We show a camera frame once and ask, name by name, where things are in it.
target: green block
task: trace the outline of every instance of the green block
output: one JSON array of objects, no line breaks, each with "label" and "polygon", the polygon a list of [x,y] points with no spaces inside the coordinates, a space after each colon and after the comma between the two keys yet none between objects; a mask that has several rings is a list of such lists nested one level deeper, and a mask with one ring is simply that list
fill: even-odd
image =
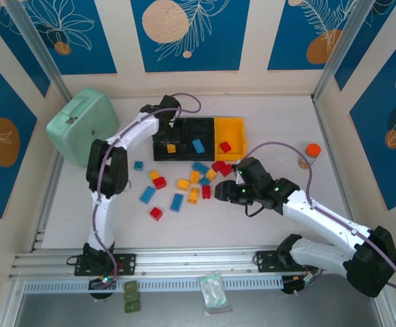
[{"label": "green block", "polygon": [[125,302],[134,302],[138,300],[137,292],[126,292],[125,293]]},{"label": "green block", "polygon": [[138,301],[125,303],[125,313],[133,313],[139,310],[140,310],[140,305],[138,304]]},{"label": "green block", "polygon": [[124,286],[123,289],[125,290],[125,292],[134,292],[137,290],[137,281],[127,281]]}]

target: toy building block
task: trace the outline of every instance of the toy building block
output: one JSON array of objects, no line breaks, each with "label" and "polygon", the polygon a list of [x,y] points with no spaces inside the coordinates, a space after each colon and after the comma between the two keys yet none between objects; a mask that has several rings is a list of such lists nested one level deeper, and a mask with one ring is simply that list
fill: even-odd
[{"label": "toy building block", "polygon": [[158,209],[157,207],[155,207],[154,209],[151,210],[151,212],[149,213],[152,218],[154,218],[156,221],[159,221],[159,219],[162,217],[163,212]]},{"label": "toy building block", "polygon": [[143,161],[134,162],[134,170],[143,170]]},{"label": "toy building block", "polygon": [[190,175],[190,184],[198,184],[198,183],[199,183],[199,172],[194,170]]},{"label": "toy building block", "polygon": [[170,209],[176,213],[179,213],[179,209],[181,209],[181,204],[183,203],[183,198],[184,196],[181,194],[175,193]]},{"label": "toy building block", "polygon": [[223,162],[223,161],[216,161],[214,164],[211,165],[212,169],[215,172],[218,172],[219,170],[221,170],[225,166],[226,166],[226,163]]},{"label": "toy building block", "polygon": [[138,293],[137,291],[126,292],[124,298],[125,298],[125,303],[138,301]]},{"label": "toy building block", "polygon": [[167,186],[166,179],[164,179],[164,177],[156,178],[152,182],[154,183],[156,189],[162,189],[163,187]]},{"label": "toy building block", "polygon": [[177,147],[175,144],[168,144],[168,153],[176,153],[177,152]]},{"label": "toy building block", "polygon": [[149,177],[151,177],[152,181],[154,179],[157,179],[159,177],[158,171],[157,170],[153,170],[152,172],[149,172]]},{"label": "toy building block", "polygon": [[205,177],[209,180],[212,181],[214,178],[216,178],[217,172],[215,172],[214,170],[210,169],[207,172],[207,175],[205,175]]},{"label": "toy building block", "polygon": [[210,170],[210,168],[197,161],[193,164],[192,169],[199,171],[203,175],[205,175]]},{"label": "toy building block", "polygon": [[177,183],[177,189],[181,191],[188,191],[190,187],[190,182],[186,179],[179,179]]},{"label": "toy building block", "polygon": [[138,301],[125,302],[125,313],[133,313],[140,310],[140,305]]},{"label": "toy building block", "polygon": [[227,153],[231,151],[231,146],[228,142],[222,142],[220,144],[220,148],[222,149],[223,152]]},{"label": "toy building block", "polygon": [[148,186],[139,200],[145,204],[148,204],[149,201],[151,201],[151,198],[153,197],[154,193],[155,193],[155,189],[153,187]]},{"label": "toy building block", "polygon": [[201,141],[199,139],[193,140],[192,141],[193,146],[195,147],[195,150],[197,153],[204,153],[204,146],[202,145]]},{"label": "toy building block", "polygon": [[203,185],[208,185],[210,184],[210,180],[207,177],[202,177],[199,181],[199,183],[203,186]]},{"label": "toy building block", "polygon": [[221,173],[222,175],[224,175],[224,177],[227,177],[229,174],[232,173],[232,166],[231,166],[231,165],[226,165],[225,167],[223,167],[223,168],[220,170],[220,173]]},{"label": "toy building block", "polygon": [[127,281],[125,284],[123,284],[123,290],[125,292],[137,291],[137,281]]},{"label": "toy building block", "polygon": [[199,198],[199,188],[197,187],[192,187],[192,190],[190,191],[189,194],[189,202],[195,204],[196,201],[198,201]]},{"label": "toy building block", "polygon": [[211,186],[204,185],[202,186],[202,199],[210,199],[211,198]]}]

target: blue toy block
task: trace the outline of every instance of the blue toy block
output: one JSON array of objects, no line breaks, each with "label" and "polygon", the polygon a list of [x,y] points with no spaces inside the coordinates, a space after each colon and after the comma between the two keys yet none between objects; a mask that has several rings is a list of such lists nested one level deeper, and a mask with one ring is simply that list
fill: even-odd
[{"label": "blue toy block", "polygon": [[202,177],[199,181],[199,183],[204,186],[204,185],[210,185],[210,180],[207,177]]},{"label": "blue toy block", "polygon": [[210,168],[197,161],[193,164],[192,169],[199,171],[201,174],[206,174],[210,170]]},{"label": "blue toy block", "polygon": [[134,170],[143,170],[143,161],[134,162]]},{"label": "blue toy block", "polygon": [[199,139],[192,141],[192,143],[193,143],[193,146],[195,147],[195,150],[197,153],[205,152],[204,147]]},{"label": "blue toy block", "polygon": [[155,193],[155,189],[153,187],[148,186],[139,200],[145,204],[148,204],[149,201],[151,201],[151,198],[153,197],[154,193]]},{"label": "blue toy block", "polygon": [[176,213],[179,213],[179,209],[181,209],[181,204],[183,203],[183,198],[184,196],[181,194],[175,193],[170,209]]}]

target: mint green case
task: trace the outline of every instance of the mint green case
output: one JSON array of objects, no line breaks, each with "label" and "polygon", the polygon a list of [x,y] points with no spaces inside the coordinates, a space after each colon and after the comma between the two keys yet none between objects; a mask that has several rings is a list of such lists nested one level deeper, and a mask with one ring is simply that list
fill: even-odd
[{"label": "mint green case", "polygon": [[92,142],[106,140],[118,128],[107,96],[87,87],[49,122],[46,133],[65,159],[86,167]]}]

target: gray floor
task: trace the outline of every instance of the gray floor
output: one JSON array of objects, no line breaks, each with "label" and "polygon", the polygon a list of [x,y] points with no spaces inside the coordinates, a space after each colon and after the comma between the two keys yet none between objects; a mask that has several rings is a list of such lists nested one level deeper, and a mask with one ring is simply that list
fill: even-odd
[{"label": "gray floor", "polygon": [[325,275],[299,298],[279,290],[231,291],[233,312],[204,315],[200,292],[140,293],[141,311],[124,314],[123,294],[94,302],[86,294],[28,295],[18,327],[358,327],[381,326],[372,299],[343,278]]}]

